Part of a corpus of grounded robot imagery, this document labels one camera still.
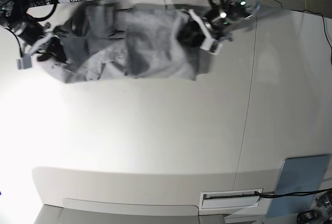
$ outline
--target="blue panel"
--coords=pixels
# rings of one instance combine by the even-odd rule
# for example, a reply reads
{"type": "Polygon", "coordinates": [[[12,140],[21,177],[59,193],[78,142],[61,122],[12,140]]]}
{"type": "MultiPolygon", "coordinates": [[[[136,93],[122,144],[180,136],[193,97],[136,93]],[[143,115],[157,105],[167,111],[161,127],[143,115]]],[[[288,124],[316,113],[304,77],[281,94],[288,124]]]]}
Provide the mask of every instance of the blue panel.
{"type": "MultiPolygon", "coordinates": [[[[330,155],[286,159],[275,194],[318,190],[329,164],[330,155]]],[[[291,215],[310,208],[314,195],[273,199],[267,218],[291,215]]]]}

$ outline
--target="gray cloth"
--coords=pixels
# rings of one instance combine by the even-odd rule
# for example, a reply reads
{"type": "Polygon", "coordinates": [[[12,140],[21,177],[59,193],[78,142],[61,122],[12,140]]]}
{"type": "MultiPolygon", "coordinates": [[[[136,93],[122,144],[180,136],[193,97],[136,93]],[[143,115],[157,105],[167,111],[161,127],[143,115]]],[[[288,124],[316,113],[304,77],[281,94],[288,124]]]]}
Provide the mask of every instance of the gray cloth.
{"type": "Polygon", "coordinates": [[[188,18],[181,10],[83,6],[55,31],[67,63],[50,59],[40,64],[64,83],[123,77],[194,80],[199,51],[177,40],[188,18]]]}

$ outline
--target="white table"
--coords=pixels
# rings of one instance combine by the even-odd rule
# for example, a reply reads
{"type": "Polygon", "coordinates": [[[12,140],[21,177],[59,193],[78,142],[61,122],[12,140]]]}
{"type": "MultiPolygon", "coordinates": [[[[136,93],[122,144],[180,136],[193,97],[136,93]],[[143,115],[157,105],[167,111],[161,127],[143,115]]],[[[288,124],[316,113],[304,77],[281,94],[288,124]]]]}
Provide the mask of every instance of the white table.
{"type": "MultiPolygon", "coordinates": [[[[60,5],[50,22],[63,23],[75,6],[60,5]]],[[[32,13],[43,16],[49,9],[32,13]]],[[[332,21],[326,22],[332,31],[332,21]]],[[[44,204],[62,206],[65,197],[197,205],[202,191],[273,190],[284,159],[332,153],[332,67],[321,17],[263,9],[257,28],[256,19],[246,25],[225,42],[212,72],[197,81],[74,85],[56,81],[38,65],[16,70],[16,41],[0,30],[0,222],[36,218],[42,203],[34,167],[104,172],[112,182],[105,192],[88,176],[94,191],[87,192],[60,171],[57,178],[37,180],[44,204]],[[51,192],[44,187],[49,183],[63,187],[51,192]]],[[[262,215],[268,203],[249,213],[233,211],[228,221],[262,215]]]]}

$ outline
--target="crumpled fabric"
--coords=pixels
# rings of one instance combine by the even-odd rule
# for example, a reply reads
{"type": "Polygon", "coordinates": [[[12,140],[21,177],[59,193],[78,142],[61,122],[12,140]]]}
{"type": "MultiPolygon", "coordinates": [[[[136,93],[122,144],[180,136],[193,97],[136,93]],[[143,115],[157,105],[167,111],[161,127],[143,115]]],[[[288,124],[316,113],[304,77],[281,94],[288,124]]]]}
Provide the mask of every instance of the crumpled fabric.
{"type": "Polygon", "coordinates": [[[177,40],[188,14],[176,9],[126,9],[110,5],[81,7],[54,31],[67,62],[40,62],[64,83],[118,78],[195,80],[199,48],[177,40]]]}

